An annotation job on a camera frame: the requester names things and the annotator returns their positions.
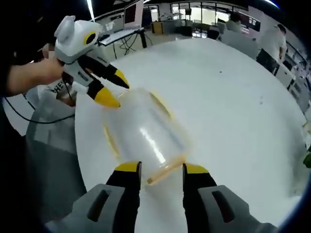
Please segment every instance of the table surface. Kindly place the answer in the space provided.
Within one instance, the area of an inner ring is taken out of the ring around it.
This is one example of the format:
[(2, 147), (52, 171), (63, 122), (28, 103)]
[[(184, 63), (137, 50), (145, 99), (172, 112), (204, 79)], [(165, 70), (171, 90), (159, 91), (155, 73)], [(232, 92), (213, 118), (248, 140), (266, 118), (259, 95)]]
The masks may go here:
[(280, 63), (279, 65), (280, 65), (280, 67), (282, 67), (284, 72), (286, 72), (287, 74), (289, 74), (291, 76), (291, 78), (293, 80), (296, 80), (296, 76), (283, 63)]
[(111, 43), (120, 40), (121, 38), (124, 38), (128, 35), (131, 35), (135, 32), (140, 32), (144, 30), (144, 28), (138, 28), (138, 29), (124, 29), (116, 33), (112, 33), (109, 37), (107, 37), (104, 40), (101, 40), (100, 43), (104, 46), (110, 45)]
[[(113, 62), (131, 88), (155, 91), (188, 131), (189, 162), (208, 169), (262, 222), (280, 225), (290, 198), (292, 163), (303, 150), (299, 106), (284, 86), (245, 54), (211, 39), (168, 42)], [(106, 83), (118, 94), (122, 89)], [(118, 165), (102, 127), (102, 107), (78, 94), (75, 133), (86, 189)], [(136, 232), (187, 232), (177, 170), (140, 192)]]

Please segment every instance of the green plant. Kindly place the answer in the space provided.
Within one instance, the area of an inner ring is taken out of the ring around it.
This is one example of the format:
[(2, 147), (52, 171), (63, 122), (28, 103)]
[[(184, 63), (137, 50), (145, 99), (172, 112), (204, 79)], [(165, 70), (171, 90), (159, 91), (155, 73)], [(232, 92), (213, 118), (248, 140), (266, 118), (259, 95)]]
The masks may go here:
[(311, 168), (311, 146), (308, 149), (308, 154), (305, 157), (303, 164), (306, 165), (307, 168)]

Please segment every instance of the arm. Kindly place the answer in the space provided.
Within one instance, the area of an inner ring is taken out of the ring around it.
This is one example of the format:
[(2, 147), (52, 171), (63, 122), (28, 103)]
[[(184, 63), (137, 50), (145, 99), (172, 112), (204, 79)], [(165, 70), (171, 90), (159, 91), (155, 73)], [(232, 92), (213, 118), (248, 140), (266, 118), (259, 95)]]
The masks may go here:
[(279, 54), (278, 54), (278, 57), (280, 60), (282, 59), (283, 51), (284, 51), (284, 49), (282, 47), (280, 47)]
[(63, 67), (56, 58), (12, 66), (7, 77), (7, 95), (18, 95), (37, 85), (52, 83), (61, 78), (62, 72)]

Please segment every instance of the transparent plastic container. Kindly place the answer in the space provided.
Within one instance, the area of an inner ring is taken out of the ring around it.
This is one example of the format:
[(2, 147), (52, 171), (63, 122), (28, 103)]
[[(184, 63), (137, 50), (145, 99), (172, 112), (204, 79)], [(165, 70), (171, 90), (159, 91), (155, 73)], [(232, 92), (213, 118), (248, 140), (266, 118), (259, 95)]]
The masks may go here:
[(142, 183), (149, 185), (182, 166), (189, 138), (165, 105), (142, 88), (118, 100), (120, 108), (105, 108), (103, 113), (105, 135), (118, 161), (142, 161)]

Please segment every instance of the black cable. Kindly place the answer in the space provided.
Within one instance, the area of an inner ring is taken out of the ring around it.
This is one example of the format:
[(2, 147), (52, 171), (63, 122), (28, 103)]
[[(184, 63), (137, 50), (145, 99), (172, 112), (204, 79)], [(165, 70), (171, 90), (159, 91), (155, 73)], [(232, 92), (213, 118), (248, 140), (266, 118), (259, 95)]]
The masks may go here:
[(54, 124), (56, 122), (59, 122), (59, 121), (62, 121), (62, 120), (66, 120), (68, 118), (71, 118), (71, 117), (74, 117), (74, 114), (70, 115), (70, 116), (67, 116), (67, 117), (64, 117), (64, 118), (61, 118), (61, 119), (58, 119), (58, 120), (54, 120), (54, 121), (50, 121), (50, 122), (40, 122), (40, 121), (35, 121), (35, 120), (29, 120), (27, 119), (26, 117), (22, 116), (18, 111), (16, 111), (16, 109), (11, 105), (11, 103), (8, 101), (8, 99), (6, 97), (4, 97), (4, 99), (7, 101), (7, 103), (10, 105), (10, 107), (13, 109), (13, 111), (19, 115), (21, 118), (23, 118), (24, 120), (26, 121), (29, 121), (29, 122), (32, 122), (32, 123), (36, 123), (36, 124)]
[(125, 41), (125, 44), (126, 44), (126, 46), (127, 46), (127, 50), (136, 51), (135, 49), (131, 48), (132, 45), (131, 45), (131, 46), (128, 46), (127, 41)]
[(115, 58), (117, 58), (115, 43), (112, 43), (112, 47), (113, 47), (113, 51), (114, 51), (114, 53), (115, 53)]
[(145, 34), (145, 37), (148, 38), (148, 40), (150, 40), (151, 45), (153, 45), (152, 40)]
[[(67, 87), (67, 85), (66, 85), (66, 83), (65, 83), (65, 80), (64, 80), (64, 78), (62, 78), (62, 79), (63, 79), (64, 85), (65, 85), (65, 87), (66, 87), (66, 90), (67, 90), (67, 92), (68, 92), (69, 98), (70, 98), (70, 100), (73, 102), (73, 99), (72, 99), (72, 97), (71, 97), (71, 95), (70, 95), (69, 89), (68, 89), (68, 87)], [(8, 101), (8, 99), (7, 99), (6, 97), (4, 97), (4, 99), (7, 101), (7, 103), (10, 105), (10, 107), (13, 109), (13, 111), (14, 111), (17, 115), (19, 115), (21, 118), (23, 118), (24, 120), (26, 120), (26, 121), (28, 121), (28, 122), (32, 122), (32, 123), (36, 123), (36, 124), (54, 124), (54, 123), (56, 123), (56, 122), (59, 122), (59, 121), (66, 120), (66, 119), (68, 119), (68, 118), (74, 117), (74, 114), (72, 114), (72, 115), (70, 115), (70, 116), (67, 116), (67, 117), (64, 117), (64, 118), (61, 118), (61, 119), (58, 119), (58, 120), (50, 121), (50, 122), (40, 122), (40, 121), (30, 120), (30, 119), (27, 119), (26, 117), (22, 116), (22, 115), (11, 105), (11, 103)]]
[(30, 101), (26, 98), (26, 95), (23, 95), (23, 97), (25, 98), (25, 100), (29, 103), (29, 105), (32, 107), (32, 109), (35, 110), (35, 107), (30, 103)]
[(65, 87), (66, 87), (67, 93), (68, 93), (68, 95), (69, 95), (69, 99), (71, 100), (71, 102), (73, 102), (73, 99), (72, 99), (72, 97), (71, 97), (71, 95), (70, 95), (69, 89), (68, 89), (68, 87), (67, 87), (67, 85), (66, 85), (65, 79), (64, 79), (64, 78), (62, 78), (62, 79), (63, 79), (64, 85), (65, 85)]
[(137, 36), (138, 36), (138, 34), (136, 34), (135, 39), (133, 40), (133, 42), (131, 43), (131, 45), (129, 46), (129, 48), (131, 48), (132, 45), (135, 43), (135, 41), (136, 41), (136, 39), (137, 39)]
[(129, 48), (129, 46), (128, 46), (128, 44), (127, 44), (127, 42), (132, 38), (132, 36), (133, 36), (134, 34), (132, 34), (128, 39), (121, 39), (121, 41), (123, 42), (123, 44), (121, 44), (120, 45), (120, 49), (123, 49), (123, 50), (128, 50)]

